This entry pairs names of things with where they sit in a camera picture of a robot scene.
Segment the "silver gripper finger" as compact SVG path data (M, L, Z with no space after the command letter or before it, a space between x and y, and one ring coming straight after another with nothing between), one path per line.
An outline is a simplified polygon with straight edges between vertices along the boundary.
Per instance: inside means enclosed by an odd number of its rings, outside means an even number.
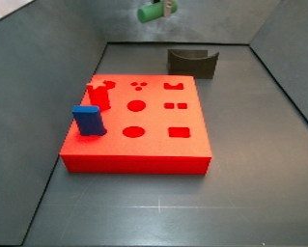
M164 17L172 15L173 0L163 0Z

